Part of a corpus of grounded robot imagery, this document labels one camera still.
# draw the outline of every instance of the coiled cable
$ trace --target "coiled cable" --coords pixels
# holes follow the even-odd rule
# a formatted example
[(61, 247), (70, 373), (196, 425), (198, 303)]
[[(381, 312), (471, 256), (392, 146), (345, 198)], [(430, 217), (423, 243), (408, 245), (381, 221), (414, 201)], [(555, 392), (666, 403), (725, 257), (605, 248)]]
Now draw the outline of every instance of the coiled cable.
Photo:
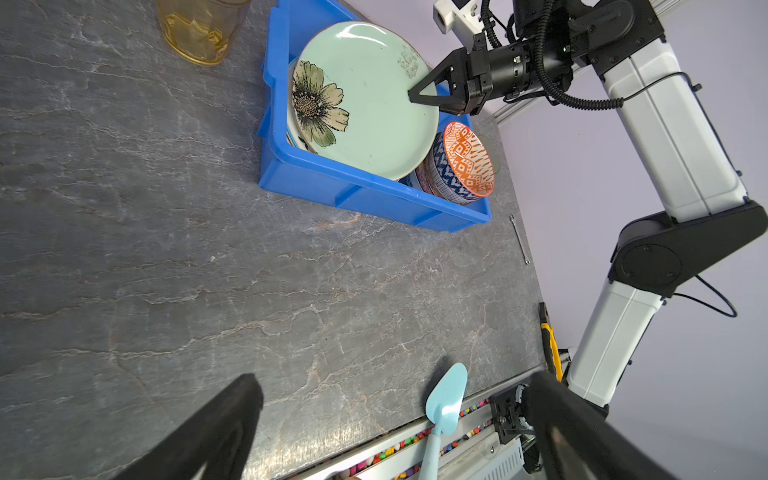
[[(490, 0), (483, 0), (481, 15), (483, 8), (487, 11), (487, 6)], [(534, 70), (541, 87), (547, 94), (556, 101), (567, 105), (568, 107), (578, 108), (579, 110), (614, 110), (615, 108), (621, 108), (624, 106), (623, 98), (613, 98), (609, 100), (585, 100), (583, 98), (572, 97), (569, 94), (562, 91), (547, 75), (544, 69), (544, 42), (547, 34), (547, 26), (549, 18), (552, 15), (552, 9), (554, 7), (554, 0), (547, 0), (544, 5), (544, 9), (541, 11), (541, 18), (539, 19), (538, 30), (536, 31), (536, 42), (534, 43), (533, 50), (533, 62)]]
[(502, 43), (496, 37), (496, 32), (493, 31), (493, 25), (491, 24), (491, 0), (482, 0), (480, 5), (480, 19), (485, 27), (485, 36), (488, 37), (488, 41), (491, 42), (493, 48), (499, 48)]

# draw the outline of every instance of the white plate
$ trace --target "white plate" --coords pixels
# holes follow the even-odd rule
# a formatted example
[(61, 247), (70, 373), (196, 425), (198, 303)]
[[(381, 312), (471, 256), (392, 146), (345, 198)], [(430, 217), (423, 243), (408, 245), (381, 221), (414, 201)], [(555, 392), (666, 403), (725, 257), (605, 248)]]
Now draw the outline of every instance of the white plate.
[[(292, 101), (304, 140), (317, 154), (391, 180), (424, 160), (437, 107), (408, 90), (429, 73), (405, 40), (364, 22), (332, 25), (313, 38), (293, 73)], [(422, 92), (437, 95), (434, 84)]]
[[(292, 62), (290, 62), (290, 65), (288, 65), (288, 78), (289, 85), (288, 85), (288, 92), (291, 92), (293, 90), (293, 69), (296, 67), (296, 63), (299, 61), (298, 58), (294, 58)], [(293, 111), (293, 102), (291, 101), (291, 94), (288, 94), (288, 143), (293, 145), (296, 148), (300, 148), (304, 151), (310, 151), (312, 153), (317, 153), (315, 150), (310, 147), (302, 138), (301, 132), (299, 132), (299, 125), (296, 123), (296, 113)]]

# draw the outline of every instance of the blue patterned bowl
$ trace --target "blue patterned bowl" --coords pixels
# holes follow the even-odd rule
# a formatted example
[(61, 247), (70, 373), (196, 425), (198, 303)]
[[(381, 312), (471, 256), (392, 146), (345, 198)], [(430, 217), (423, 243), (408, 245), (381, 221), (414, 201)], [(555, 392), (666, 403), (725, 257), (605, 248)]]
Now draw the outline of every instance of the blue patterned bowl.
[(448, 124), (435, 138), (431, 157), (431, 180), (446, 200), (466, 205), (493, 191), (495, 179), (491, 158), (466, 125)]
[(435, 185), (443, 198), (459, 205), (470, 204), (480, 199), (480, 197), (467, 190), (456, 177), (451, 164), (448, 162), (448, 156), (445, 154), (442, 132), (437, 134), (435, 138), (430, 157), (432, 157), (432, 161), (427, 166), (432, 177), (432, 184)]

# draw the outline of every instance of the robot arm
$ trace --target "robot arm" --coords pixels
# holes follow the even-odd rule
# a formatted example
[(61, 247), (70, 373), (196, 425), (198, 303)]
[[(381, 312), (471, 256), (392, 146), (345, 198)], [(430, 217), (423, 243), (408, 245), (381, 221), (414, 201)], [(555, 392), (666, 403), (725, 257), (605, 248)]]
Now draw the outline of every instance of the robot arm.
[[(477, 3), (439, 0), (435, 18), (439, 23), (443, 15), (451, 15), (452, 28), (472, 31), (456, 23), (472, 23), (476, 29), (478, 20), (466, 12), (473, 12)], [(552, 94), (553, 104), (562, 101), (593, 109), (590, 105), (598, 102), (564, 94), (576, 61), (592, 64), (609, 98), (619, 106), (619, 118), (665, 211), (622, 230), (598, 304), (568, 371), (568, 388), (602, 407), (611, 401), (664, 299), (762, 235), (768, 217), (747, 196), (740, 173), (733, 169), (695, 89), (680, 71), (649, 0), (601, 0), (593, 8), (579, 0), (513, 3), (519, 41), (488, 50), (482, 33), (471, 43), (463, 35), (460, 39), (469, 51), (452, 52), (409, 95), (412, 101), (453, 114), (477, 114), (492, 98), (515, 101), (544, 94)], [(551, 14), (541, 64), (555, 88), (545, 85), (545, 92), (531, 93), (544, 83), (537, 72), (535, 49), (545, 8)], [(428, 83), (444, 80), (449, 96), (419, 95)]]

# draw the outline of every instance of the colorful pebbles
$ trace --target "colorful pebbles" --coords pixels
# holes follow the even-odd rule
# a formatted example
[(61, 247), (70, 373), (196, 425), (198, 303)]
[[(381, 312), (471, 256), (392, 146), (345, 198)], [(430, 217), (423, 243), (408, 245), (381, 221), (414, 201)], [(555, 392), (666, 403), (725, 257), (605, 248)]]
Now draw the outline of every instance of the colorful pebbles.
[[(470, 406), (468, 409), (464, 409), (459, 413), (459, 416), (463, 417), (464, 415), (468, 415), (471, 412), (474, 412), (475, 410), (481, 408), (482, 406), (485, 406), (488, 404), (488, 400), (483, 400), (477, 405)], [(492, 424), (491, 420), (488, 420), (486, 423), (479, 425), (477, 428), (474, 428), (470, 430), (469, 432), (465, 433), (460, 439), (455, 440), (454, 442), (449, 443), (443, 449), (440, 451), (440, 455), (443, 456), (444, 454), (450, 452), (451, 450), (455, 449), (459, 445), (461, 445), (466, 440), (469, 440), (470, 437), (477, 435), (478, 433), (485, 430), (487, 427), (489, 427)], [(432, 432), (432, 427), (424, 430), (423, 432), (419, 432), (416, 435), (409, 437), (405, 440), (403, 440), (400, 443), (396, 443), (395, 445), (392, 445), (388, 449), (384, 450), (384, 452), (380, 452), (378, 455), (374, 455), (373, 457), (368, 458), (364, 462), (360, 462), (357, 465), (353, 465), (352, 467), (349, 467), (347, 470), (343, 470), (342, 472), (336, 474), (333, 476), (332, 480), (347, 480), (350, 477), (353, 477), (355, 474), (360, 473), (361, 471), (365, 470), (366, 468), (370, 467), (371, 465), (375, 465), (379, 462), (381, 462), (383, 459), (396, 454), (400, 449), (404, 449), (408, 445), (412, 445), (417, 442), (421, 442), (423, 439), (426, 439), (427, 436)], [(408, 478), (414, 473), (418, 472), (419, 469), (421, 469), (421, 462), (414, 465), (412, 468), (409, 468), (408, 470), (405, 470), (400, 475), (397, 475), (394, 480), (399, 480), (400, 478)]]

